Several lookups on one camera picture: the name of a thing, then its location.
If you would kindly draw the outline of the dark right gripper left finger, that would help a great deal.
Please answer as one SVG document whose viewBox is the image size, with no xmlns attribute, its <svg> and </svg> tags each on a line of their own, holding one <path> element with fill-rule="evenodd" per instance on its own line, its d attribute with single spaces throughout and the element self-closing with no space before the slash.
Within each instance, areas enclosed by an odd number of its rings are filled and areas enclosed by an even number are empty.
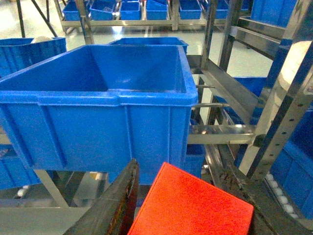
<svg viewBox="0 0 313 235">
<path fill-rule="evenodd" d="M 132 159 L 66 235 L 126 235 L 134 221 L 139 164 Z"/>
</svg>

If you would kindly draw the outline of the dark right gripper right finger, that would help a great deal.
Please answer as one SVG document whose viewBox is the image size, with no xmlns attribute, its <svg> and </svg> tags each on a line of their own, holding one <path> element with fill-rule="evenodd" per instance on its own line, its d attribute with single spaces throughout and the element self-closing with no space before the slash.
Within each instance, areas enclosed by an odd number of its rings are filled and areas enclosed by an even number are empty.
<svg viewBox="0 0 313 235">
<path fill-rule="evenodd" d="M 227 192 L 254 207 L 250 235 L 311 235 L 296 219 L 288 215 L 259 184 L 248 179 L 233 163 L 228 145 L 218 146 L 223 165 L 220 180 Z"/>
</svg>

